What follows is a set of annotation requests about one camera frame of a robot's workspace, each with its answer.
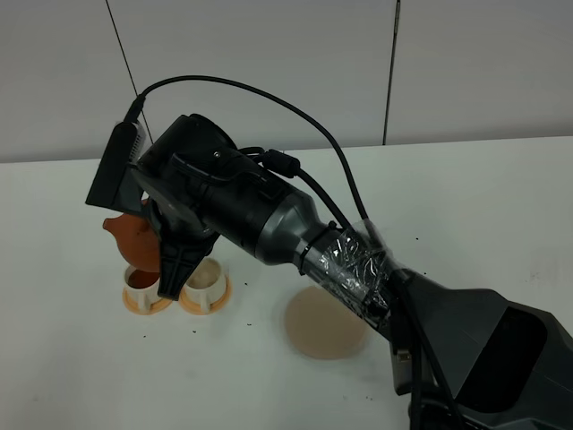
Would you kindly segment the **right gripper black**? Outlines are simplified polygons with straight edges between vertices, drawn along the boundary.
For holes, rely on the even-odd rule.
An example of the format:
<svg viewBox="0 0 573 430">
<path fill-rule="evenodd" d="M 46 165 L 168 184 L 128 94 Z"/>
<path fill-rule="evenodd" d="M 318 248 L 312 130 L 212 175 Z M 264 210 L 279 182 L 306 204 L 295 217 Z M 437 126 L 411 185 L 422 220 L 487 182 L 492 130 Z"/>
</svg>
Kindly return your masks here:
<svg viewBox="0 0 573 430">
<path fill-rule="evenodd" d="M 179 299 L 217 236 L 265 264 L 291 261 L 290 250 L 265 227 L 291 186 L 207 118 L 180 116 L 135 163 L 133 176 L 153 202 L 161 298 Z"/>
</svg>

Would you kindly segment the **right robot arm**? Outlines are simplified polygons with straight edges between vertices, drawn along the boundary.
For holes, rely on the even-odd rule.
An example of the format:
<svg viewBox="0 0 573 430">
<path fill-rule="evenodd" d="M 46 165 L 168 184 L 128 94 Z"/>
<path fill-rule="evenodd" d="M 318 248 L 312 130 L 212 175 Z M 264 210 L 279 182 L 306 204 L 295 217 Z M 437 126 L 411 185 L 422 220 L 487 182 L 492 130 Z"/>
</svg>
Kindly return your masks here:
<svg viewBox="0 0 573 430">
<path fill-rule="evenodd" d="M 224 237 L 292 264 L 389 341 L 414 429 L 569 429 L 572 338 L 549 313 L 491 289 L 449 289 L 399 264 L 368 220 L 320 220 L 329 195 L 300 162 L 240 150 L 181 116 L 131 169 L 160 243 L 159 294 L 177 299 Z"/>
</svg>

